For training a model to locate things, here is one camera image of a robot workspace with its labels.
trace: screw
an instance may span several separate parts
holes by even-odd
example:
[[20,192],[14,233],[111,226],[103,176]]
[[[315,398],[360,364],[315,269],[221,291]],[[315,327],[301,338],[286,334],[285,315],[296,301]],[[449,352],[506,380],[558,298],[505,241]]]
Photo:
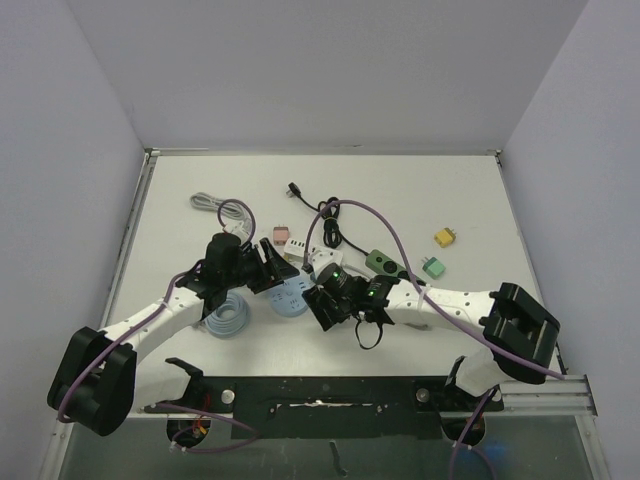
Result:
[[420,403],[427,403],[429,401],[429,390],[426,388],[419,388],[416,392],[416,398]]
[[225,405],[231,405],[235,398],[236,394],[233,392],[233,390],[224,390],[222,392],[222,395],[220,395],[220,400],[222,400],[222,403],[224,403]]

